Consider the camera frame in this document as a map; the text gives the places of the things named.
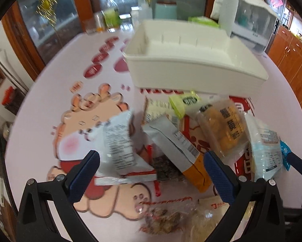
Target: cartoon bear print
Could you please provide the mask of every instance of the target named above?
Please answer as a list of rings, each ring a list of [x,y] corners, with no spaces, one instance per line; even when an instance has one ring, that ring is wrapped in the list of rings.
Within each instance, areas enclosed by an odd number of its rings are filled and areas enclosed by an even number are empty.
[[[56,129],[53,146],[59,166],[50,169],[48,180],[53,180],[59,174],[67,174],[95,148],[96,142],[86,137],[92,128],[129,109],[128,104],[122,101],[123,96],[120,93],[110,94],[110,89],[109,84],[102,84],[97,94],[89,93],[83,98],[79,94],[73,96],[70,110],[63,113]],[[131,124],[130,135],[133,133],[134,126]],[[139,155],[148,157],[145,148]],[[141,213],[147,211],[147,206],[141,202],[151,201],[150,191],[145,185],[96,186],[95,178],[89,183],[82,199],[74,204],[77,211],[90,211],[98,217],[109,217],[116,212],[129,220],[143,217]]]

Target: metal screw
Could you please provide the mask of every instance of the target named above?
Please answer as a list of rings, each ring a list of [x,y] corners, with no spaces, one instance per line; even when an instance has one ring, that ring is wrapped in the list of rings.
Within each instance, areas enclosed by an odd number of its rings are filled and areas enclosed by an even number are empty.
[[[273,179],[270,179],[269,184],[272,185],[272,186],[275,186],[275,181]]]
[[[57,181],[63,181],[65,179],[65,175],[64,174],[59,174],[56,176]]]
[[[31,179],[29,179],[28,181],[27,181],[27,184],[30,186],[30,185],[32,185],[34,183],[34,179],[33,178],[31,178]]]
[[[240,175],[240,176],[239,176],[239,181],[241,181],[241,182],[246,182],[246,181],[247,181],[247,178],[246,178],[245,176],[243,176],[243,175]]]

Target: glass cabinet door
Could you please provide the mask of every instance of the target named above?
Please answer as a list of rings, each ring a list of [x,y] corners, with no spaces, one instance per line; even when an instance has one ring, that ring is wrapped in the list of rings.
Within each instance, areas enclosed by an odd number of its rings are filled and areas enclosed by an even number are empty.
[[[83,32],[74,0],[56,0],[55,26],[38,12],[40,0],[17,0],[29,35],[47,64],[72,38]]]

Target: white plastic tray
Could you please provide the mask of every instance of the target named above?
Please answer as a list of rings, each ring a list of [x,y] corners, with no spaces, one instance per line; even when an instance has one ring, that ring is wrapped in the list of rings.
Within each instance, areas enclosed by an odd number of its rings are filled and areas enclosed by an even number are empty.
[[[268,74],[237,38],[185,21],[144,21],[124,52],[141,88],[196,90],[250,97]]]

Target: refrigerator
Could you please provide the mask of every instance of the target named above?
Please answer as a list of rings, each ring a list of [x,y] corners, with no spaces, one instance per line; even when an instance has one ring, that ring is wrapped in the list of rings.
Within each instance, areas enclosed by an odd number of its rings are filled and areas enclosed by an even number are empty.
[[[268,44],[267,48],[265,49],[265,52],[268,53],[271,48],[271,45],[273,43],[274,37],[278,31],[279,25],[281,23],[281,20],[283,17],[283,11],[286,6],[287,0],[264,0],[264,1],[272,8],[273,11],[276,12],[276,14],[279,18],[279,19],[278,18],[276,19],[269,44]]]

